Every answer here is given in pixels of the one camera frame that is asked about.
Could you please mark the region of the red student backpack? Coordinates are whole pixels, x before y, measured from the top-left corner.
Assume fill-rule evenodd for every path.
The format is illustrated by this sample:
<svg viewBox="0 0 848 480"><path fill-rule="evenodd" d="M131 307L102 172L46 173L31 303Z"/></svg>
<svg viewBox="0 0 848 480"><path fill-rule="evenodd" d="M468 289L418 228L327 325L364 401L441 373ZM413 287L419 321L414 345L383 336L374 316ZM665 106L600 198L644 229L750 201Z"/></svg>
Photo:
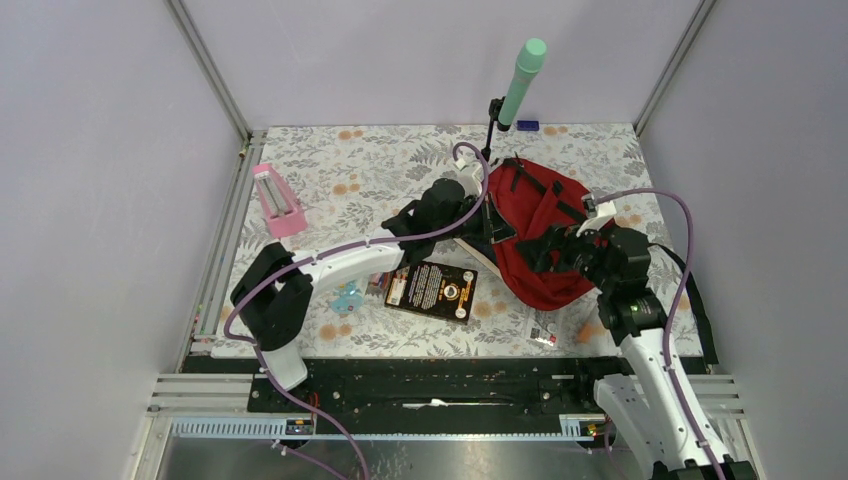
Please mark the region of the red student backpack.
<svg viewBox="0 0 848 480"><path fill-rule="evenodd" d="M489 176L484 210L502 279L526 305L558 310L596 288L601 323L615 343L668 325L648 285L654 242L602 219L578 181L506 158Z"/></svg>

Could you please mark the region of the black card game box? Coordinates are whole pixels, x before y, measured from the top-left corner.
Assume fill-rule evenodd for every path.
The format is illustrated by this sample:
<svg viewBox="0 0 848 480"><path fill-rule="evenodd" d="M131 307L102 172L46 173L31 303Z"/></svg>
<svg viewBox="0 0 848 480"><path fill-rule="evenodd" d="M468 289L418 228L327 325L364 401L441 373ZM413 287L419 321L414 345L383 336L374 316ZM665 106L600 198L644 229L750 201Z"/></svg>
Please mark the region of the black card game box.
<svg viewBox="0 0 848 480"><path fill-rule="evenodd" d="M478 278L476 270L422 261L391 274L384 305L465 324L471 316Z"/></svg>

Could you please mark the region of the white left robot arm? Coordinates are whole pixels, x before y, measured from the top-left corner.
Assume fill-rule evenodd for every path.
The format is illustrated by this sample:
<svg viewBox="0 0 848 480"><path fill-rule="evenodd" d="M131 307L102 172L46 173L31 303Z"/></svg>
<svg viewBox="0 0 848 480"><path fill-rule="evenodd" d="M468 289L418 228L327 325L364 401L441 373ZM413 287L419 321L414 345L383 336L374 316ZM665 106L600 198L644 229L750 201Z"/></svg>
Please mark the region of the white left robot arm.
<svg viewBox="0 0 848 480"><path fill-rule="evenodd" d="M250 334L272 398L288 411L309 401L308 370L295 343L314 296L372 274L392 272L427 259L437 243L462 238L488 241L499 214L491 194L472 195L459 182L439 179L418 200L385 220L370 237L318 253L265 246L230 294L233 311L224 334L240 319Z"/></svg>

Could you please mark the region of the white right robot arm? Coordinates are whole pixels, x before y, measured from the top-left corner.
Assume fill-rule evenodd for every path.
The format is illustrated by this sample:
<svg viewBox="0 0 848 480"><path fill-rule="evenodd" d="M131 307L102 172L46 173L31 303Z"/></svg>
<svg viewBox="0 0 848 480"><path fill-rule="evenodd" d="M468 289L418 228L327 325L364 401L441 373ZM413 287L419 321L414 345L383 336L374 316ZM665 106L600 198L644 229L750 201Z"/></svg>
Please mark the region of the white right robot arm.
<svg viewBox="0 0 848 480"><path fill-rule="evenodd" d="M685 374L666 331L672 319L648 286L649 248L636 230L576 226L516 245L532 271L573 271L599 289L600 320L634 374L589 374L573 396L583 410L604 410L646 478L754 479L754 466L732 456Z"/></svg>

